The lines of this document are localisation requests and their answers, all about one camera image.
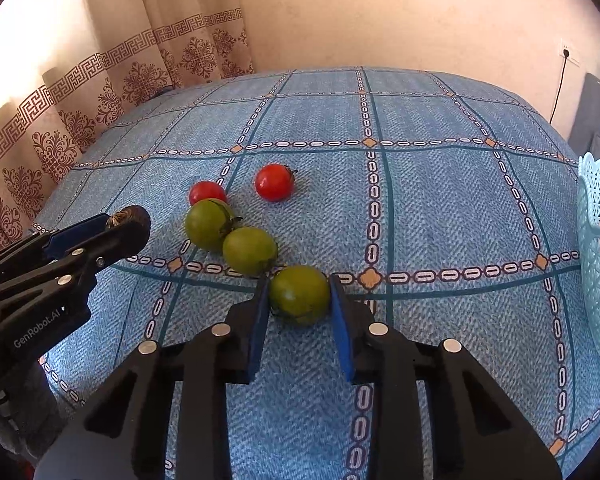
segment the metal rivet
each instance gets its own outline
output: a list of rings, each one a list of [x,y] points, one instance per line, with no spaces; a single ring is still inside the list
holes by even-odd
[[[384,323],[372,323],[369,325],[369,332],[372,335],[384,335],[389,332],[389,327]]]
[[[445,339],[442,346],[447,352],[451,352],[452,354],[457,354],[462,350],[462,345],[455,339]]]
[[[215,336],[222,337],[231,332],[231,327],[227,323],[218,323],[211,327],[211,333]]]
[[[156,343],[152,339],[149,339],[148,341],[142,341],[138,345],[138,351],[142,355],[152,354],[152,353],[154,353],[157,350],[157,348],[158,348],[158,343]]]

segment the cherry tomato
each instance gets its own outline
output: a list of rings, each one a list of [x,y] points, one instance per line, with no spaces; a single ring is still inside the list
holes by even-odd
[[[254,186],[258,194],[269,202],[288,198],[294,190],[295,171],[282,164],[267,164],[256,175]]]
[[[217,198],[226,203],[226,194],[222,186],[209,180],[201,180],[189,189],[189,204],[194,205],[205,198]]]

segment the blue bedspread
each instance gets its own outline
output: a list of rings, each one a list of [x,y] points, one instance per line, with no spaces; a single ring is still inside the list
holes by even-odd
[[[34,224],[132,203],[152,217],[144,251],[99,274],[90,322],[45,356],[50,383],[71,413],[144,338],[187,340],[250,296],[253,281],[184,234],[190,185],[217,180],[282,264],[340,273],[409,338],[464,343],[566,476],[600,435],[574,159],[520,97],[449,74],[294,71],[168,92],[104,133]],[[291,200],[254,192],[269,162],[298,170]],[[271,319],[256,381],[228,388],[234,478],[363,479],[371,395],[345,382],[327,321]]]

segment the beige curtain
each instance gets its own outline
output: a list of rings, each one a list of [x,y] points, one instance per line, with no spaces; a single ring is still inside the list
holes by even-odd
[[[0,44],[0,56],[14,49],[8,63],[18,68],[0,76],[8,92],[0,106],[0,248],[22,236],[74,162],[126,111],[167,86],[253,73],[238,0],[23,0],[21,11],[8,3],[0,34],[29,26],[35,35],[45,25],[38,39],[48,44],[42,61],[28,63],[20,58],[34,53],[31,38]],[[18,12],[26,14],[19,23]],[[30,22],[48,13],[53,23]],[[15,81],[21,74],[30,75],[26,84]]]

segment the wall socket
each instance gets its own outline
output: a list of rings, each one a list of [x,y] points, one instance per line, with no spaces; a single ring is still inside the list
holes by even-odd
[[[573,43],[568,40],[560,40],[558,44],[558,56],[564,58],[564,49],[569,51],[568,61],[572,62],[575,66],[580,66],[580,53],[573,46]]]

